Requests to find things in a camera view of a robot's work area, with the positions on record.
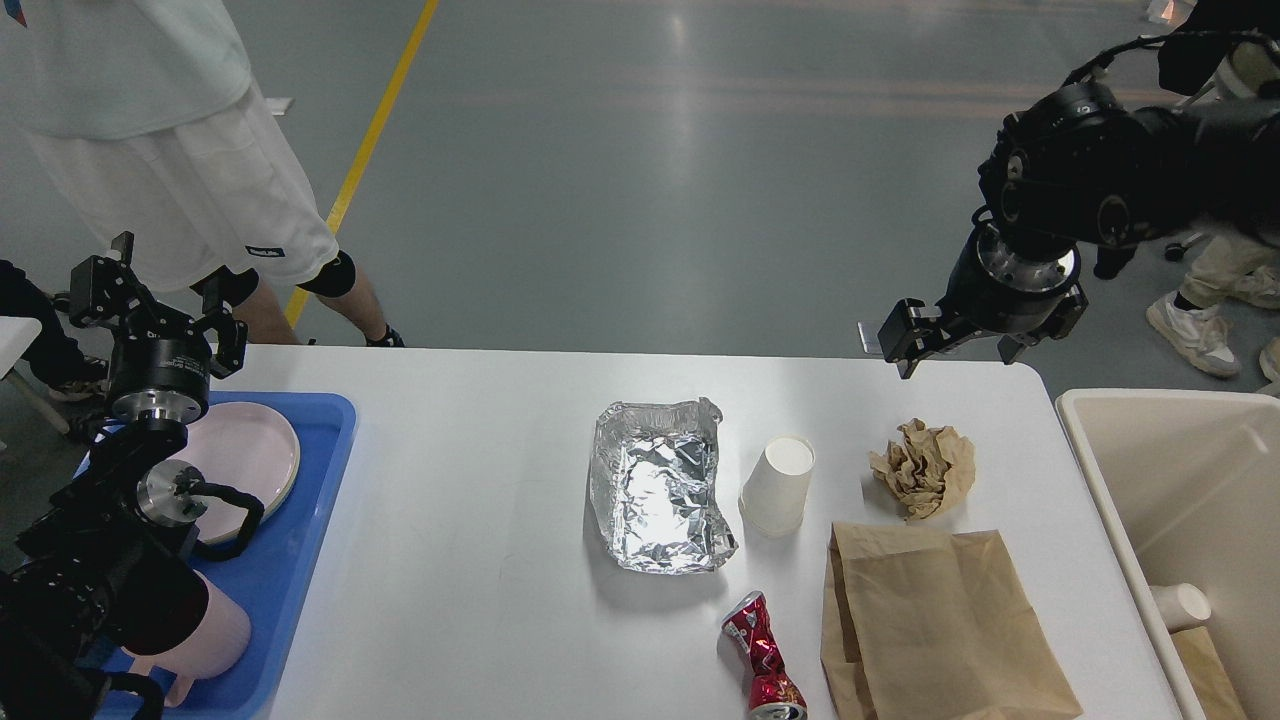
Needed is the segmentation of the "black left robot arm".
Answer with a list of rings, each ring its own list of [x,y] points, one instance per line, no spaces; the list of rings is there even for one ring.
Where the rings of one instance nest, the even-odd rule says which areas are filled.
[[[113,692],[140,700],[137,719],[163,715],[148,671],[108,673],[78,660],[101,638],[134,653],[168,650],[211,603],[189,557],[239,556],[264,515],[251,495],[195,469],[164,471],[188,428],[209,411],[210,380],[244,363],[247,327],[219,284],[204,287],[202,315],[160,304],[134,274],[134,236],[111,242],[72,273],[69,318],[106,325],[108,434],[83,471],[17,539],[27,562],[3,575],[3,716],[91,719]]]

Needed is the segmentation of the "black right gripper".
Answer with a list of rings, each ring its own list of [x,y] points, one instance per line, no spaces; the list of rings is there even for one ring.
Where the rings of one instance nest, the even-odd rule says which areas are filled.
[[[973,229],[936,305],[900,299],[878,329],[879,352],[909,380],[920,363],[972,338],[998,337],[998,355],[1012,365],[1043,340],[1065,340],[1088,307],[1080,286],[1080,254],[1023,258],[995,225]]]

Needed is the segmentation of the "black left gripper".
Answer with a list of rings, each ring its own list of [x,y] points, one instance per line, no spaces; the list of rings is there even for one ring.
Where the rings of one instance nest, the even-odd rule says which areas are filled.
[[[111,252],[83,260],[70,273],[68,320],[108,329],[116,340],[109,363],[106,413],[118,421],[154,416],[195,423],[209,410],[210,377],[225,379],[244,364],[248,328],[209,281],[202,315],[189,338],[159,338],[166,311],[133,273],[134,234],[122,232]]]

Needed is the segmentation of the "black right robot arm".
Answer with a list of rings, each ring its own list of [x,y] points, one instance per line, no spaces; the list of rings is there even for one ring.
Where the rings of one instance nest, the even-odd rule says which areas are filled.
[[[1142,46],[1102,51],[1004,119],[942,299],[902,299],[878,329],[879,352],[902,378],[974,338],[997,338],[1010,364],[1068,337],[1088,305],[1079,243],[1097,246],[1094,274],[1111,279],[1138,243],[1201,222],[1277,240],[1277,85],[1258,97],[1129,111],[1100,73]]]

